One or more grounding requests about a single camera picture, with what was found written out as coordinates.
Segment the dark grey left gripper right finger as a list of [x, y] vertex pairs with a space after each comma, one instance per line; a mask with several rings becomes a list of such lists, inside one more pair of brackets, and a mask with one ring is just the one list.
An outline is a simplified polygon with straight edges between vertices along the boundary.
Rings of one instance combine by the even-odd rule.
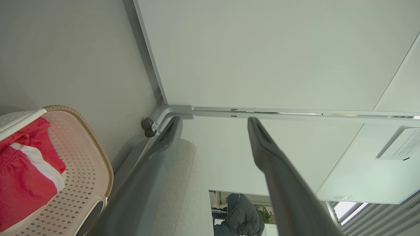
[[247, 120], [256, 166], [264, 173], [280, 236], [342, 236], [330, 213], [256, 117]]

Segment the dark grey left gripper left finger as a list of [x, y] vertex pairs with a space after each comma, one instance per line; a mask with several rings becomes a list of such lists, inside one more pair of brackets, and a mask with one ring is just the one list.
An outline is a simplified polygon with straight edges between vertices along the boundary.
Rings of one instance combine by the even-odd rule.
[[85, 236], [150, 236], [170, 173], [179, 155], [183, 121], [174, 116], [133, 166]]

